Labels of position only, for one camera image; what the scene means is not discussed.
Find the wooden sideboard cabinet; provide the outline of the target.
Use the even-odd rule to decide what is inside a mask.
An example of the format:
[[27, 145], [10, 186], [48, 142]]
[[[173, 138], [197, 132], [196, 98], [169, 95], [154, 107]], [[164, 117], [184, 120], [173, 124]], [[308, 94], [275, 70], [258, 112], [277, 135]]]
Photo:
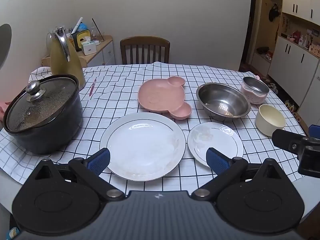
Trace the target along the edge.
[[104, 35], [103, 38], [96, 46], [96, 53], [85, 55], [82, 51], [77, 52], [82, 68], [115, 64], [113, 38], [111, 35]]

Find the large white plate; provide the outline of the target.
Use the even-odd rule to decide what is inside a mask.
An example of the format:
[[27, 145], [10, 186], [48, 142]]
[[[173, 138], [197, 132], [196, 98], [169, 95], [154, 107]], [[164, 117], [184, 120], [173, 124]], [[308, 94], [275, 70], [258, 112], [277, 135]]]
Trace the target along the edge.
[[110, 152], [108, 168], [131, 181], [161, 178], [180, 163], [185, 136], [171, 119], [155, 113], [132, 113], [110, 124], [100, 148]]

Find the small white plate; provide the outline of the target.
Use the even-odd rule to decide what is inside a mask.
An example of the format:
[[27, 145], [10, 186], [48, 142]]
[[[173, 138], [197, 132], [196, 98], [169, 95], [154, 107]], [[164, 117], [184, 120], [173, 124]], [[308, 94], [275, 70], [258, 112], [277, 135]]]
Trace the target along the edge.
[[230, 159], [244, 155], [244, 146], [238, 134], [230, 127], [217, 122], [196, 125], [190, 131], [187, 143], [193, 157], [206, 167], [209, 167], [206, 152], [211, 147]]

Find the pink bear-shaped plate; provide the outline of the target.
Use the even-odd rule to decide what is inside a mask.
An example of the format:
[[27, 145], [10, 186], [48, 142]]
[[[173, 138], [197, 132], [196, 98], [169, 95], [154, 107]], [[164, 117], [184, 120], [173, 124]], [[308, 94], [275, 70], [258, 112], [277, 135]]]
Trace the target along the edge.
[[139, 104], [154, 113], [169, 113], [177, 120], [187, 119], [192, 108], [185, 102], [184, 84], [185, 79], [178, 76], [145, 81], [138, 91]]

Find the pink steel-lined bowl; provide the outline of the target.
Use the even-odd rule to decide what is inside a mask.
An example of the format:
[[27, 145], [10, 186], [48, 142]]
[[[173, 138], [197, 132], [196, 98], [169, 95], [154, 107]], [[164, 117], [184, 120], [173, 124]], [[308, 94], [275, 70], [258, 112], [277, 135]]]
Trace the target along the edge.
[[255, 75], [243, 78], [240, 91], [251, 104], [260, 105], [267, 98], [270, 89], [259, 76]]

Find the black cooking pot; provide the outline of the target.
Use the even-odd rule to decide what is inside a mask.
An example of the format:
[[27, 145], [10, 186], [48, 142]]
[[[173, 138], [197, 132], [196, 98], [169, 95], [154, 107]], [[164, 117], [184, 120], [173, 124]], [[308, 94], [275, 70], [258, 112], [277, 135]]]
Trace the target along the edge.
[[[60, 74], [52, 76], [70, 77], [79, 86], [77, 78], [73, 75]], [[4, 113], [3, 126], [5, 131], [13, 136], [23, 148], [33, 154], [49, 154], [68, 144], [76, 135], [82, 123], [82, 104], [79, 88], [48, 122], [43, 122], [36, 127], [31, 127], [20, 132], [12, 132], [7, 127], [8, 110], [24, 90], [25, 88], [12, 100]]]

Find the red pen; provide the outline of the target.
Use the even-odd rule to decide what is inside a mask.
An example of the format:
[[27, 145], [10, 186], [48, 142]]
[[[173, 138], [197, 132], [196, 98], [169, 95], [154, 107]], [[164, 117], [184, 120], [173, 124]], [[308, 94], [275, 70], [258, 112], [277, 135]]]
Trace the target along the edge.
[[95, 85], [96, 85], [97, 79], [95, 79], [91, 85], [90, 91], [89, 91], [89, 96], [91, 97], [94, 94], [95, 90]]

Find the large steel bowl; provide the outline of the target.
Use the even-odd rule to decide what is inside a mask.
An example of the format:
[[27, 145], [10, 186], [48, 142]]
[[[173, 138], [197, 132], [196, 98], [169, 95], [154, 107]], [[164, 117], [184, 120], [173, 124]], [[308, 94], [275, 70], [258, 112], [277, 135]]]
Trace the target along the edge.
[[196, 96], [206, 114], [217, 121], [239, 119], [251, 110], [242, 92], [223, 83], [205, 83], [198, 87]]

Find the wooden chair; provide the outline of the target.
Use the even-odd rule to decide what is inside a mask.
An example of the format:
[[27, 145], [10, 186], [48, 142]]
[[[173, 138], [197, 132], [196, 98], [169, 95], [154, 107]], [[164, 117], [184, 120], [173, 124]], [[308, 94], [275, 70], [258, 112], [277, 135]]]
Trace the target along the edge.
[[120, 41], [123, 64], [169, 63], [170, 42], [155, 36], [134, 36]]

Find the shoes on floor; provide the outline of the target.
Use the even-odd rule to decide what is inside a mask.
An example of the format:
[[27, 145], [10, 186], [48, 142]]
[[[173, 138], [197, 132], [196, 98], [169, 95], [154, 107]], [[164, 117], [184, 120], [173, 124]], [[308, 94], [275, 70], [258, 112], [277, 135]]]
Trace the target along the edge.
[[262, 76], [261, 80], [269, 87], [272, 92], [274, 92], [277, 97], [283, 102], [283, 104], [288, 108], [288, 110], [293, 114], [295, 119], [298, 121], [298, 123], [301, 122], [301, 118], [298, 111], [298, 105], [296, 102], [283, 90], [280, 85], [278, 85], [276, 82], [274, 82], [273, 79], [270, 79], [269, 76], [265, 77]]

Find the yellow black container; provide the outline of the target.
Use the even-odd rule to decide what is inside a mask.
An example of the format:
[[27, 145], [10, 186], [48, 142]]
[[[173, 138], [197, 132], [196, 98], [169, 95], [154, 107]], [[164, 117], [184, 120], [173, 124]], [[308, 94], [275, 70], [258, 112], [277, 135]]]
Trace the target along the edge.
[[85, 42], [85, 37], [90, 37], [91, 32], [88, 29], [87, 25], [80, 23], [77, 30], [72, 34], [74, 47], [76, 51], [81, 51], [82, 42]]

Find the white tissue box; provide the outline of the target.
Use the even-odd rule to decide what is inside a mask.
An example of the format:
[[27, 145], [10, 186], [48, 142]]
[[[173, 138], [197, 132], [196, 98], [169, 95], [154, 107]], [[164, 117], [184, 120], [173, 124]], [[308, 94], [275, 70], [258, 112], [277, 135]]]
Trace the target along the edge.
[[86, 56], [97, 52], [97, 46], [93, 41], [91, 41], [89, 36], [84, 37], [84, 40], [81, 42], [81, 49]]

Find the cream bowl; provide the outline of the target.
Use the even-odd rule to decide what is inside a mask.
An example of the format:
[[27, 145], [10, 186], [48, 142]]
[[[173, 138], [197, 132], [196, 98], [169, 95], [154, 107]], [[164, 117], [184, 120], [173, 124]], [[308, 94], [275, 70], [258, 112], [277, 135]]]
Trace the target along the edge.
[[276, 129], [285, 127], [286, 120], [276, 108], [270, 105], [261, 105], [255, 118], [255, 124], [261, 133], [271, 137]]

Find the glass pot lid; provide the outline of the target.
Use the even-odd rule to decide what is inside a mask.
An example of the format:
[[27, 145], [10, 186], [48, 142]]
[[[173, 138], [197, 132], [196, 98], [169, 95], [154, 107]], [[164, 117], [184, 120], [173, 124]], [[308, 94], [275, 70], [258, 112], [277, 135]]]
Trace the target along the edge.
[[8, 110], [8, 130], [20, 132], [48, 122], [77, 89], [70, 77], [30, 82]]

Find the white wall cabinets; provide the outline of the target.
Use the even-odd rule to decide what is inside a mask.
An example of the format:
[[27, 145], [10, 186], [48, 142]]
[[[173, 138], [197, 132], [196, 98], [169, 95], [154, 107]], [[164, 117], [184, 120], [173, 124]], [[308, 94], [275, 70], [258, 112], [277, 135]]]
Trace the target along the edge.
[[257, 0], [251, 65], [298, 105], [307, 126], [319, 124], [319, 0]]

